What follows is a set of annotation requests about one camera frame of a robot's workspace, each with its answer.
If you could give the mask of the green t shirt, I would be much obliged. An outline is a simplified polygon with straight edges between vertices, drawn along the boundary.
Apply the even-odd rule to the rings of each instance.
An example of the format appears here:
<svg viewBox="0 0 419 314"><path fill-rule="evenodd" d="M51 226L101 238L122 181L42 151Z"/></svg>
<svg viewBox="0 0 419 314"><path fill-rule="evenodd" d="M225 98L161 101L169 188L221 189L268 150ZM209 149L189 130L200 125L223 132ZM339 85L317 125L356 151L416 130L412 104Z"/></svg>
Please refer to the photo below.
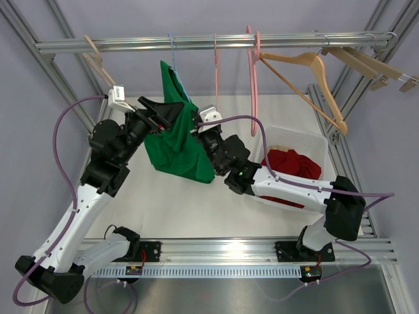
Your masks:
<svg viewBox="0 0 419 314"><path fill-rule="evenodd" d="M189 99L174 68L161 61L160 71L164 101L181 102L184 107L173 128L145 139L150 162L157 171L209 184L215 171L202 145L191 135L192 115L198 107Z"/></svg>

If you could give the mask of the beige t shirt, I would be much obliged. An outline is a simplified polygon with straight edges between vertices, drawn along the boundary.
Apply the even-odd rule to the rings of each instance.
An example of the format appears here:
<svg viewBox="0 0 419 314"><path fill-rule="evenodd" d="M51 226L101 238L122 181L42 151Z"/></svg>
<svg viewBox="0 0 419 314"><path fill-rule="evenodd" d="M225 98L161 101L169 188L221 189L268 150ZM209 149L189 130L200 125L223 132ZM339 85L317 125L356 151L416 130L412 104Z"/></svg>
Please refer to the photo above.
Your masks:
<svg viewBox="0 0 419 314"><path fill-rule="evenodd" d="M289 150L288 147L284 147L284 146L281 146L281 145L271 145L271 146L269 146L268 149L269 150L280 150L280 151L283 151L283 152L287 152Z"/></svg>

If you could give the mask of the blue wire hanger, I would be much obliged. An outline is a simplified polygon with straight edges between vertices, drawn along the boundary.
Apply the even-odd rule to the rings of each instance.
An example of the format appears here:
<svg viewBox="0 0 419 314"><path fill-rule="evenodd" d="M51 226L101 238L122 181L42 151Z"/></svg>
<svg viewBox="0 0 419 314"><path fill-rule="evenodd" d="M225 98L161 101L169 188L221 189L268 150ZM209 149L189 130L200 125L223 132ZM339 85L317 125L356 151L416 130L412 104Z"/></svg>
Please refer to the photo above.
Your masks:
<svg viewBox="0 0 419 314"><path fill-rule="evenodd" d="M179 76L179 73L177 71L177 65L176 65L176 57L175 57L175 45L174 45L174 39L170 32L168 32L168 37L170 39L170 45L171 45L171 52L172 52L172 71L175 77L175 83L178 94L183 98L183 100L191 102L191 98L189 97L184 84L181 81L181 78Z"/></svg>

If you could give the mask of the red t shirt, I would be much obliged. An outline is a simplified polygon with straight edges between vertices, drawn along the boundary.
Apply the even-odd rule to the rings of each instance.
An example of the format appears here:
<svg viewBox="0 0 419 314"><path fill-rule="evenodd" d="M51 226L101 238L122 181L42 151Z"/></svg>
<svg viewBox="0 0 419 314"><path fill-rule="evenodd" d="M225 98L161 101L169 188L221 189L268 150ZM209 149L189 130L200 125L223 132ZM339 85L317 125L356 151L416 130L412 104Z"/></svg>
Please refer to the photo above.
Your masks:
<svg viewBox="0 0 419 314"><path fill-rule="evenodd" d="M318 180L322 174L321 166L293 149L287 152L268 150L268 161L274 171L296 177Z"/></svg>

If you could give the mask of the pink wire hanger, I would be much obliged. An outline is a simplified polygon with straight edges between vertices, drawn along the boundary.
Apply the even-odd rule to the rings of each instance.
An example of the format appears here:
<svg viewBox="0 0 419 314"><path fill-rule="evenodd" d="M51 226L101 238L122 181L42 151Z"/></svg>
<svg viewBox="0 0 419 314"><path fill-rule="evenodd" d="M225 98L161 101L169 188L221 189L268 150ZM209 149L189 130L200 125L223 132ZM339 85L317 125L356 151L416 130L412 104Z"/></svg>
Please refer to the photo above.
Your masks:
<svg viewBox="0 0 419 314"><path fill-rule="evenodd" d="M217 46L217 34L214 34L214 64L215 64L215 103L219 103L219 74L220 74L220 51Z"/></svg>

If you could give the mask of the pink plastic hanger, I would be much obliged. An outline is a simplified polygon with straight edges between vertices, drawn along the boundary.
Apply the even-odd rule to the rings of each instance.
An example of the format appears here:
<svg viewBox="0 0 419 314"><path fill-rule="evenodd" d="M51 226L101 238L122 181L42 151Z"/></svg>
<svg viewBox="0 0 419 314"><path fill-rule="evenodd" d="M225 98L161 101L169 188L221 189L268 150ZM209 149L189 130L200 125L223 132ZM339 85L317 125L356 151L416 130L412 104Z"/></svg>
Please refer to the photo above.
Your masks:
<svg viewBox="0 0 419 314"><path fill-rule="evenodd" d="M254 37L253 46L247 49L247 58L249 66L249 83L251 90L251 116L257 118L259 110L259 92L256 63L259 61L260 55L260 33L258 31L253 33L250 25L246 25L246 33L248 35L253 35Z"/></svg>

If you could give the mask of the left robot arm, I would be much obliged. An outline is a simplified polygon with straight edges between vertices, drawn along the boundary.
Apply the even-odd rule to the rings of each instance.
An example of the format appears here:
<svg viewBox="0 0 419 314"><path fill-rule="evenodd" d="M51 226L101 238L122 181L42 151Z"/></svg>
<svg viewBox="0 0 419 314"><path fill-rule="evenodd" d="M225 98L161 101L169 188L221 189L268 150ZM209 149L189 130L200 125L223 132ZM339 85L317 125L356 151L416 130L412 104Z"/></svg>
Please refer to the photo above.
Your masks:
<svg viewBox="0 0 419 314"><path fill-rule="evenodd" d="M126 180L130 158L150 133L172 128L184 108L183 102L157 103L143 96L138 101L141 107L129 107L123 124L106 119L94 126L90 161L78 187L71 188L72 204L43 245L32 255L20 256L15 264L22 282L61 304L74 299L96 271L113 261L133 261L140 254L139 234L125 227L78 251L91 225Z"/></svg>

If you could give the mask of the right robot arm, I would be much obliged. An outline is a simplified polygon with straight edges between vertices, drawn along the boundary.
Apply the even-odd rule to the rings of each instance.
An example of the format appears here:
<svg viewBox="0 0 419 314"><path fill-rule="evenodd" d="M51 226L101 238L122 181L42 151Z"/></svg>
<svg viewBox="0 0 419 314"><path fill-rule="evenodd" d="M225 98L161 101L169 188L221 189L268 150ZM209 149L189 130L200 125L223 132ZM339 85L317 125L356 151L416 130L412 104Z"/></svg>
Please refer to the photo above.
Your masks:
<svg viewBox="0 0 419 314"><path fill-rule="evenodd" d="M333 181L310 180L274 172L268 165L250 161L250 151L237 135L222 137L224 119L214 107L194 113L192 121L192 135L204 148L216 175L224 177L230 190L239 195L268 196L297 203L321 215L302 229L295 242L276 244L278 260L333 261L327 251L333 241L357 239L365 200L349 178L339 175Z"/></svg>

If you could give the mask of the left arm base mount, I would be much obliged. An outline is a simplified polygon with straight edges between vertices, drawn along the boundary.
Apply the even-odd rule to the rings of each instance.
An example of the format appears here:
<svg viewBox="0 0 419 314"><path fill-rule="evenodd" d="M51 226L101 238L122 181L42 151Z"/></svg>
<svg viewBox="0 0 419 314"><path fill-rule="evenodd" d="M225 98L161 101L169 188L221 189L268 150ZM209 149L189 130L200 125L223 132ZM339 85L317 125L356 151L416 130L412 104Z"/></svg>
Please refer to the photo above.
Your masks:
<svg viewBox="0 0 419 314"><path fill-rule="evenodd" d="M130 244L125 259L129 262L160 262L162 243L160 241L136 241Z"/></svg>

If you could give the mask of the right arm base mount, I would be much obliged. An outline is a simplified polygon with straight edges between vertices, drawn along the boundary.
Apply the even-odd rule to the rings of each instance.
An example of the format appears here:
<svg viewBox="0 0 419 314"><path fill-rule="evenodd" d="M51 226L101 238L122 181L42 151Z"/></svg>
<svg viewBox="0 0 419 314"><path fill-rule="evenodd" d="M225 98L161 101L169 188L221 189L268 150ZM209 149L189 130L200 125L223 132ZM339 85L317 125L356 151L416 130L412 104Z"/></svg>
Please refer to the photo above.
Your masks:
<svg viewBox="0 0 419 314"><path fill-rule="evenodd" d="M274 244L278 262L334 262L336 260L332 243L322 250L297 248L297 241L277 241Z"/></svg>

